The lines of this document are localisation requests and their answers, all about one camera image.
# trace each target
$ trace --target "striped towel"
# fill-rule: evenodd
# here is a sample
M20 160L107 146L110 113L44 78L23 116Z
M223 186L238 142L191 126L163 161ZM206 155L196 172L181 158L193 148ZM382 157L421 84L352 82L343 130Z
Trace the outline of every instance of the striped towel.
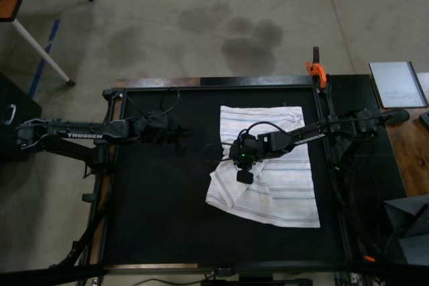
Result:
M301 107L234 109L221 107L221 142L232 143L242 129L259 121L272 122L285 131L304 126ZM277 131L258 125L252 135ZM229 145L223 145L228 158ZM220 162L210 174L206 203L236 216L279 227L319 228L307 144L297 146L278 159L253 166L253 183L237 181L232 161Z

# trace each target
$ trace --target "black tabletop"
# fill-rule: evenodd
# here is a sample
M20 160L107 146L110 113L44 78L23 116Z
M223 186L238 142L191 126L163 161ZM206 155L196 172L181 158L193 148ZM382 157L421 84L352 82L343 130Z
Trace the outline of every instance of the black tabletop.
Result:
M200 152L205 144L219 142L221 105L301 106L306 124L318 120L309 86L237 88L240 79L221 80L202 79L201 84L222 86L229 82L232 87L181 90L174 114L194 131L186 157L177 158L168 146L135 144L119 149L105 264L198 263L199 267L220 267L261 261L343 262L345 254L322 141L308 144L320 228L261 224L204 202L209 173L216 165L203 162ZM368 76L333 76L331 84L337 114L364 107L378 110ZM141 110L150 111L157 109L162 93L145 89L131 90L127 95ZM123 106L124 117L136 114L132 105ZM371 146L362 147L357 160L360 166L353 182L355 203L363 224L378 238L381 233L371 228L376 219L368 217L369 212L377 209L381 200L405 196L387 133L381 130Z

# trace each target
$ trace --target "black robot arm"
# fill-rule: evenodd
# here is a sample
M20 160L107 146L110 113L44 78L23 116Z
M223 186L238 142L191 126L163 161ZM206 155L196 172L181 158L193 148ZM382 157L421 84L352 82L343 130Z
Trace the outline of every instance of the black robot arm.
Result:
M325 136L346 137L353 142L363 142L377 135L377 127L383 124L396 124L408 120L405 110L388 111L374 116L368 110L347 113L343 117L331 115L324 120L299 129L286 132L270 122L258 122L240 132L229 151L229 159L241 169L237 181L253 183L253 174L249 172L256 162L274 159L291 152L295 147ZM250 135L249 131L260 124L270 124L279 131Z
M182 128L177 117L164 111L103 123L32 119L20 124L15 132L19 150L28 153L47 151L78 159L90 167L90 173L109 167L109 143L173 143L176 154L181 157L186 151L186 138L190 136L190 131ZM95 147L66 139L93 139Z

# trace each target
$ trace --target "concrete floor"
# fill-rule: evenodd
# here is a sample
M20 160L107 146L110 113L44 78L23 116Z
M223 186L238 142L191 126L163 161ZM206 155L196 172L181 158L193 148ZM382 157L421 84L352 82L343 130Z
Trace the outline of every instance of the concrete floor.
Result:
M368 62L397 60L427 72L428 16L429 0L23 0L18 19L43 45L61 19L51 56L76 86L46 66L36 93L44 116L101 121L101 92L118 79L306 74L313 46L331 74L366 74ZM26 92L39 61L0 24L0 70ZM87 223L80 198L94 179L83 173L81 162L47 153L0 169L0 271L65 256ZM331 277L317 275L315 285Z

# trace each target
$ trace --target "floor stain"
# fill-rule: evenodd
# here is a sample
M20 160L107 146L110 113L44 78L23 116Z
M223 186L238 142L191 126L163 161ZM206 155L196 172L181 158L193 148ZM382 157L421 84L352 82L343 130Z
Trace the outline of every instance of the floor stain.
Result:
M169 57L172 63L177 66L182 75L187 75L184 59L186 55L186 45L182 42L164 43L162 50Z
M228 3L215 3L211 7L197 7L179 14L177 26L194 33L206 33L218 27L231 14Z
M221 52L230 70L240 74L264 74L275 67L272 49L253 38L226 40Z
M271 20L263 20L255 26L253 37L266 46L280 46L283 42L283 29Z
M283 29L271 20L254 24L234 17L227 23L230 33L241 37L227 39L221 46L228 68L237 74L264 75L275 68L273 49L283 42Z
M250 34L253 28L253 22L249 18L244 17L234 17L227 24L229 33L236 33L238 35Z

